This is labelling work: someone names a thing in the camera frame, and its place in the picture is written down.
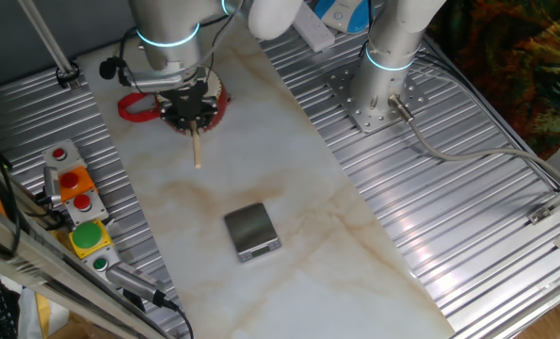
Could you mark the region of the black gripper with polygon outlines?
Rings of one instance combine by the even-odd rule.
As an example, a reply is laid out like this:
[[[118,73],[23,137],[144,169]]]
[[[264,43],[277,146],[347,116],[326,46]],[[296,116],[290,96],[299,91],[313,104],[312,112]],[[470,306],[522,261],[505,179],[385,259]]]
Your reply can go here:
[[[196,131],[204,133],[216,125],[219,117],[219,105],[213,101],[203,101],[208,85],[199,81],[187,89],[174,89],[171,101],[160,103],[160,119],[181,134],[191,133],[193,114]]]

